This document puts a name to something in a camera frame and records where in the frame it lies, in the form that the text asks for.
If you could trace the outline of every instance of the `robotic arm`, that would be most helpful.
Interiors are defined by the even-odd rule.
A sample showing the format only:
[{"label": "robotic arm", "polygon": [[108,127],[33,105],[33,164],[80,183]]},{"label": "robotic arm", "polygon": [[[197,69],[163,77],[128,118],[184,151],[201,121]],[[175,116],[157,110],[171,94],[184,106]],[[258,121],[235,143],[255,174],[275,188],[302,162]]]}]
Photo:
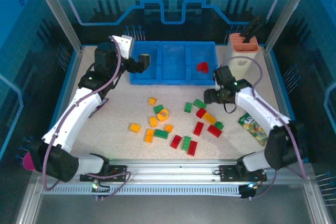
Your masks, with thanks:
[{"label": "robotic arm", "polygon": [[[102,102],[107,93],[116,87],[121,75],[125,71],[130,73],[142,73],[150,64],[149,55],[140,55],[138,62],[130,57],[134,44],[132,37],[126,35],[122,37],[112,37],[114,41],[118,43],[122,57],[116,81],[111,82],[100,92],[92,94],[83,100],[83,102],[80,102],[86,95],[106,85],[116,71],[118,63],[116,45],[113,42],[102,42],[95,50],[94,63],[81,78],[78,84],[79,88],[76,90],[76,94],[65,112],[55,126],[43,136],[43,142],[31,143],[30,154],[35,170],[42,172],[48,145],[56,135],[49,154],[46,168],[47,175],[63,182],[68,182],[75,175],[79,174],[92,173],[101,176],[107,175],[109,171],[108,158],[98,154],[90,154],[85,157],[73,157],[69,154],[73,142],[89,115]],[[61,124],[61,128],[59,132],[56,133],[59,124]]]},{"label": "robotic arm", "polygon": [[[215,70],[214,79],[216,87],[204,92],[204,102],[224,104],[225,110],[228,103],[243,108],[262,126],[268,136],[265,150],[248,154],[237,160],[236,168],[241,178],[249,177],[249,174],[256,170],[270,167],[278,170],[297,161],[288,132],[281,121],[289,126],[299,146],[301,157],[305,157],[307,151],[301,123],[292,122],[288,117],[276,111],[257,92],[253,96],[252,85],[245,79],[236,81],[228,66]],[[261,105],[257,98],[270,110]]]}]

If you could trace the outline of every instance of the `snack bag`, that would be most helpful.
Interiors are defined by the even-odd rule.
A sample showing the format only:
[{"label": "snack bag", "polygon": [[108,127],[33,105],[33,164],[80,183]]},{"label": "snack bag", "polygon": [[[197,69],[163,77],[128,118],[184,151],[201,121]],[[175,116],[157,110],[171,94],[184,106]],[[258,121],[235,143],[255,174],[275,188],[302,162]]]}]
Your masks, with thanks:
[{"label": "snack bag", "polygon": [[252,118],[252,116],[246,113],[239,119],[239,123],[241,126],[243,126],[244,129],[246,129],[252,136],[255,137],[259,144],[262,146],[266,144],[268,140],[266,132],[259,125],[259,123]]}]

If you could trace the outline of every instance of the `toy building block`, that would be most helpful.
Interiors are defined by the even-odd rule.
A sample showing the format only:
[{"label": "toy building block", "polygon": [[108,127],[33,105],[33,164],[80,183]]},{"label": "toy building block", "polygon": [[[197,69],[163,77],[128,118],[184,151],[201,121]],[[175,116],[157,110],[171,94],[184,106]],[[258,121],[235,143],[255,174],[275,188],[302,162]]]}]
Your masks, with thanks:
[{"label": "toy building block", "polygon": [[206,108],[206,104],[199,99],[196,99],[193,104],[198,108]]},{"label": "toy building block", "polygon": [[157,127],[158,121],[156,120],[156,117],[151,116],[149,118],[149,124],[151,125],[152,128]]},{"label": "toy building block", "polygon": [[136,123],[132,123],[130,126],[130,131],[134,132],[134,133],[139,133],[140,132],[140,125],[136,124]]},{"label": "toy building block", "polygon": [[158,105],[154,107],[154,113],[155,114],[159,114],[159,112],[163,110],[163,106],[162,105]]},{"label": "toy building block", "polygon": [[203,126],[204,126],[204,123],[198,122],[198,123],[196,124],[195,130],[194,130],[194,135],[196,135],[196,136],[200,136],[201,131],[202,131],[202,129],[203,129]]},{"label": "toy building block", "polygon": [[224,128],[224,124],[222,122],[215,122],[214,126],[219,129],[220,131]]},{"label": "toy building block", "polygon": [[202,73],[209,73],[208,62],[202,62]]},{"label": "toy building block", "polygon": [[145,142],[151,143],[153,141],[153,137],[154,137],[154,130],[148,129],[146,132]]},{"label": "toy building block", "polygon": [[213,134],[215,137],[219,137],[222,133],[221,130],[217,129],[215,126],[210,125],[208,131]]},{"label": "toy building block", "polygon": [[207,121],[209,124],[215,124],[215,122],[217,121],[216,117],[214,117],[213,115],[209,114],[208,112],[206,112],[204,115],[203,115],[203,119],[205,121]]},{"label": "toy building block", "polygon": [[163,131],[163,130],[155,130],[154,131],[154,136],[164,138],[164,139],[168,138],[168,134],[169,134],[168,131]]},{"label": "toy building block", "polygon": [[172,141],[172,143],[170,144],[171,147],[173,147],[174,149],[177,149],[178,145],[180,144],[182,137],[176,135],[174,136],[174,139]]},{"label": "toy building block", "polygon": [[197,142],[190,141],[190,145],[189,145],[189,149],[188,149],[187,154],[190,155],[190,156],[195,156],[196,147],[197,147]]},{"label": "toy building block", "polygon": [[169,133],[172,133],[174,126],[167,124],[166,128],[164,129],[165,131],[168,131]]},{"label": "toy building block", "polygon": [[191,108],[192,108],[193,104],[190,102],[186,102],[185,103],[185,107],[184,107],[184,112],[190,113],[191,112]]},{"label": "toy building block", "polygon": [[189,137],[189,136],[184,136],[184,139],[183,139],[183,143],[182,143],[181,149],[187,152],[187,151],[189,150],[190,142],[191,142],[191,137]]},{"label": "toy building block", "polygon": [[200,108],[200,109],[197,111],[196,115],[197,115],[197,117],[202,118],[202,117],[204,116],[205,113],[206,113],[206,110],[205,110],[204,108]]},{"label": "toy building block", "polygon": [[160,122],[164,122],[168,119],[169,117],[169,111],[168,109],[163,109],[159,112],[158,114],[158,117],[157,119],[160,121]]},{"label": "toy building block", "polygon": [[148,103],[152,106],[156,104],[157,99],[155,97],[150,97]]},{"label": "toy building block", "polygon": [[197,71],[198,72],[202,71],[202,63],[197,64]]}]

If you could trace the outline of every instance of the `pen holder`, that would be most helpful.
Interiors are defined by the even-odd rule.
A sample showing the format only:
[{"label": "pen holder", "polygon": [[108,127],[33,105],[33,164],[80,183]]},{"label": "pen holder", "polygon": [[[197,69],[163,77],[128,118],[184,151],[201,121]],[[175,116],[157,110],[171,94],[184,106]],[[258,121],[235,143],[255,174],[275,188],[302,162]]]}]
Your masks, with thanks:
[{"label": "pen holder", "polygon": [[[249,43],[243,43],[244,39],[245,37],[241,37],[240,33],[230,35],[228,42],[229,59],[234,56],[247,56],[249,58],[255,58],[259,50],[256,36],[253,36]],[[240,80],[244,78],[244,75],[250,67],[251,63],[252,61],[250,60],[231,59],[228,66],[236,80]]]}]

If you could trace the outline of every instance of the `black bracket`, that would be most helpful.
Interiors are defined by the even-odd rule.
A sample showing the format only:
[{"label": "black bracket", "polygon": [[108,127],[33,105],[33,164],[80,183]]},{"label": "black bracket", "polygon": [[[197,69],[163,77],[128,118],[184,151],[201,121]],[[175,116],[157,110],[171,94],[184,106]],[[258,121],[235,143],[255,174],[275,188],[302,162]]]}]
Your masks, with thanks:
[{"label": "black bracket", "polygon": [[241,177],[235,165],[219,165],[219,170],[216,171],[215,174],[221,177],[220,182],[267,181],[266,173],[263,170],[256,170],[255,172],[246,174],[244,177]]},{"label": "black bracket", "polygon": [[[110,165],[109,171],[107,172],[106,175],[104,176],[110,176],[122,172],[127,171],[127,166],[125,165]],[[87,175],[80,175],[79,181],[81,182],[93,182],[95,178],[87,176]],[[125,182],[126,181],[126,175],[121,175],[115,178],[107,178],[107,179],[102,179],[103,182]]]}]

